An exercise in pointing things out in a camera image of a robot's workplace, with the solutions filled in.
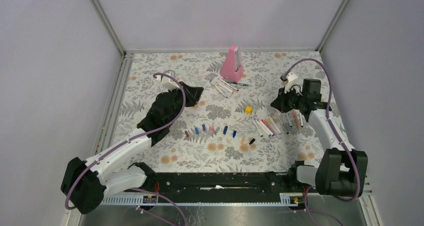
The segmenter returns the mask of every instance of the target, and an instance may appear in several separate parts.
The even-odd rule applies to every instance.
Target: leaf pattern
[[[181,117],[170,127],[169,134],[154,147],[133,155],[118,170],[133,162],[145,162],[158,172],[258,172],[287,171],[295,160],[318,166],[323,149],[315,131],[305,123],[298,130],[293,116],[280,119],[290,134],[260,138],[250,116],[245,114],[251,106],[254,118],[268,119],[275,114],[270,103],[281,87],[280,76],[293,63],[302,58],[321,61],[318,52],[249,52],[241,53],[244,64],[239,92],[224,98],[209,81],[216,80],[226,53],[146,53],[135,54],[129,73],[124,97],[115,127],[113,143],[124,139],[146,115],[157,94],[165,91],[153,77],[155,72],[175,70],[176,77],[190,86],[204,87],[197,105],[185,108]],[[313,62],[303,62],[293,69],[299,77],[321,80],[322,99],[328,99],[329,86],[325,73]],[[346,136],[337,104],[331,102],[333,122]],[[272,116],[279,126],[276,115]],[[216,132],[211,131],[212,123]],[[224,135],[223,129],[228,126]],[[255,143],[249,145],[250,139]]]

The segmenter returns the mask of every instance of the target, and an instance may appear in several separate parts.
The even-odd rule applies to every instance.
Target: gray wall
[[[342,0],[100,0],[127,50],[313,49]]]
[[[385,225],[424,225],[423,52],[423,0],[351,0],[322,53]]]
[[[0,225],[59,225],[120,56],[89,0],[0,0]]]

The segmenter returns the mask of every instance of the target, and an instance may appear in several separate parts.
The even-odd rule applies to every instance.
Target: table
[[[285,172],[295,160],[318,166],[323,149],[314,130],[305,124],[298,130],[294,121],[290,134],[279,137],[259,137],[245,114],[246,106],[253,107],[255,118],[267,118],[275,110],[270,103],[282,87],[280,76],[296,61],[314,58],[318,52],[244,52],[241,53],[245,72],[240,82],[249,83],[230,98],[224,98],[209,81],[219,76],[226,53],[141,53],[135,54],[127,80],[113,142],[124,139],[145,116],[158,93],[165,91],[153,77],[155,72],[174,70],[179,81],[190,86],[204,87],[199,103],[185,108],[182,116],[171,126],[170,133],[154,147],[134,155],[121,169],[133,162],[145,162],[157,172]],[[299,79],[321,79],[321,93],[328,99],[329,85],[324,71],[314,62],[303,62],[293,72]],[[331,102],[334,122],[345,134],[335,100]],[[209,130],[215,122],[220,130]],[[202,124],[208,128],[202,131]],[[224,126],[227,135],[223,135]],[[194,128],[200,130],[196,135]],[[242,145],[255,138],[255,143]]]

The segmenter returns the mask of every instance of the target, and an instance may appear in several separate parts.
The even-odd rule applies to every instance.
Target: purple cable
[[[306,212],[309,214],[309,217],[312,219],[312,221],[316,224],[316,225],[318,225],[318,226],[320,226],[320,224],[317,222],[317,221],[315,221],[315,219],[314,219],[314,217],[312,217],[312,214],[311,214],[311,212],[317,212],[317,213],[321,213],[321,214],[324,214],[324,215],[327,215],[327,216],[329,216],[329,217],[332,217],[332,218],[334,218],[341,226],[345,226],[343,223],[342,223],[342,221],[340,221],[340,219],[338,219],[338,218],[336,218],[336,216],[334,216],[334,215],[332,215],[331,213],[328,213],[328,212],[324,212],[324,211],[320,211],[320,210],[316,210],[316,209],[309,209],[308,208],[308,192],[309,192],[309,190],[312,188],[312,186],[309,186],[307,189],[306,189],[306,191],[305,191],[305,195],[304,195],[304,204],[305,204],[305,209],[306,209]]]
[[[186,94],[184,93],[184,88],[183,88],[183,86],[175,79],[175,78],[173,78],[173,77],[171,77],[170,75],[168,75],[168,74],[165,74],[165,73],[155,73],[155,74],[153,74],[153,77],[155,77],[156,78],[156,76],[163,76],[163,77],[168,77],[169,79],[171,79],[171,80],[173,80],[177,85],[178,85],[178,87],[179,87],[179,89],[181,90],[181,92],[182,92],[182,107],[181,107],[181,110],[178,112],[178,114],[177,114],[177,116],[171,121],[171,122],[169,122],[169,123],[167,123],[167,124],[165,124],[164,126],[162,126],[162,127],[159,127],[159,128],[156,128],[156,129],[153,129],[153,130],[151,130],[151,131],[148,131],[148,132],[144,132],[144,133],[141,133],[141,134],[139,134],[139,135],[136,135],[136,136],[134,136],[134,137],[132,137],[132,138],[130,138],[129,139],[129,141],[132,141],[132,140],[134,140],[134,139],[136,139],[136,138],[139,138],[139,137],[143,137],[143,136],[146,136],[146,135],[148,135],[148,134],[151,134],[151,133],[154,133],[154,132],[157,132],[157,131],[160,131],[160,130],[162,130],[162,129],[164,129],[164,128],[166,128],[166,127],[169,127],[169,126],[171,126],[176,120],[177,120],[177,118],[179,118],[179,116],[183,113],[183,110],[184,110],[184,107],[186,106]],[[71,195],[72,195],[72,192],[74,191],[74,189],[75,189],[75,187],[76,187],[76,185],[80,182],[80,180],[81,180],[81,178],[84,176],[84,174],[85,173],[87,173],[92,167],[94,167],[94,165],[96,165],[97,163],[99,163],[101,160],[103,160],[105,157],[107,157],[108,155],[110,155],[111,153],[113,153],[115,150],[117,150],[118,148],[120,148],[120,147],[122,147],[123,145],[125,145],[125,144],[127,144],[128,142],[127,141],[123,141],[123,142],[121,142],[120,144],[118,144],[118,145],[116,145],[115,147],[113,147],[111,150],[109,150],[108,152],[106,152],[105,154],[103,154],[101,157],[99,157],[98,158],[98,161],[94,161],[92,164],[90,164],[86,169],[84,169],[84,171],[82,171],[81,172],[81,174],[76,178],[76,180],[75,180],[75,182],[73,182],[73,184],[72,184],[72,186],[71,186],[71,188],[69,189],[69,192],[67,193],[67,195],[66,195],[66,199],[65,199],[65,208],[66,209],[68,209],[68,210],[72,210],[72,209],[75,209],[76,208],[76,206],[73,206],[73,207],[70,207],[69,206],[69,200],[70,200],[70,198],[71,198]]]
[[[349,157],[349,160],[350,160],[350,163],[352,164],[352,168],[353,168],[353,171],[354,171],[354,173],[355,173],[355,180],[356,180],[356,185],[357,185],[357,188],[356,188],[356,191],[355,191],[355,194],[353,195],[353,197],[352,198],[350,198],[350,199],[344,199],[344,198],[341,198],[341,197],[338,197],[338,196],[335,196],[335,198],[337,198],[337,199],[339,199],[339,200],[341,200],[341,201],[343,201],[343,202],[353,202],[353,201],[355,201],[357,198],[358,198],[358,196],[359,196],[359,192],[360,192],[360,183],[361,183],[361,181],[360,181],[360,177],[359,177],[359,172],[358,172],[358,168],[357,168],[357,166],[356,166],[356,164],[355,164],[355,161],[354,161],[354,158],[352,157],[352,154],[351,154],[351,152],[349,151],[349,149],[348,149],[348,147],[346,146],[346,144],[344,143],[344,142],[342,142],[343,140],[342,140],[342,137],[339,135],[339,133],[337,132],[337,130],[336,130],[336,127],[334,126],[334,124],[333,124],[333,122],[330,120],[330,101],[331,101],[331,96],[332,96],[332,93],[333,93],[333,88],[332,88],[332,83],[331,83],[331,80],[330,80],[330,77],[329,77],[329,74],[327,73],[327,70],[326,70],[326,68],[324,67],[324,65],[320,62],[320,61],[318,61],[318,60],[316,60],[316,59],[313,59],[313,58],[305,58],[305,59],[301,59],[301,60],[299,60],[299,61],[297,61],[296,63],[294,63],[286,72],[285,72],[285,74],[284,74],[284,76],[286,77],[288,74],[289,74],[289,72],[293,69],[293,67],[295,67],[297,64],[299,64],[299,63],[301,63],[301,62],[304,62],[304,61],[313,61],[313,62],[316,62],[318,65],[320,65],[321,66],[321,68],[324,70],[324,72],[325,72],[325,75],[327,76],[327,79],[328,79],[328,86],[330,87],[330,92],[329,92],[329,95],[328,95],[328,101],[327,101],[327,107],[326,107],[326,109],[325,109],[325,116],[327,117],[327,122],[329,123],[329,125],[330,125],[330,127],[331,127],[331,129],[333,130],[333,133],[334,133],[334,135],[335,135],[335,137],[337,138],[337,140],[339,141],[339,143],[341,143],[341,146],[343,147],[343,149],[346,151],[346,153],[347,153],[347,156]]]
[[[154,192],[149,192],[149,191],[146,191],[146,190],[144,190],[144,189],[140,189],[140,188],[136,188],[136,187],[133,187],[133,188],[131,188],[131,190],[135,190],[135,191],[139,191],[139,192],[145,192],[145,193],[149,193],[149,194],[153,194],[153,195],[155,195],[156,197],[161,197],[161,198],[163,198],[163,199],[165,199],[166,201],[168,201],[168,202],[170,202],[179,212],[180,212],[180,214],[181,214],[181,216],[182,216],[182,218],[183,218],[183,220],[184,220],[184,226],[186,226],[188,223],[187,223],[187,218],[186,218],[186,216],[184,215],[184,213],[183,213],[183,211],[181,210],[181,208],[180,207],[178,207],[171,199],[169,199],[169,198],[167,198],[167,197],[165,197],[165,196],[163,196],[163,195],[161,195],[161,194],[159,194],[159,193],[154,193]],[[170,225],[172,225],[172,226],[178,226],[177,224],[174,224],[174,223],[172,223],[172,222],[170,222],[170,221],[168,221],[168,220],[166,220],[165,218],[163,218],[163,217],[161,217],[161,216],[159,216],[159,215],[157,215],[157,214],[154,214],[154,213],[152,213],[152,212],[149,212],[149,211],[147,211],[147,210],[144,210],[143,212],[146,212],[146,213],[148,213],[148,214],[150,214],[150,215],[152,215],[153,217],[157,217],[157,218],[159,218],[160,220],[162,220],[162,221],[164,221],[164,222],[167,222],[168,224],[170,224]]]

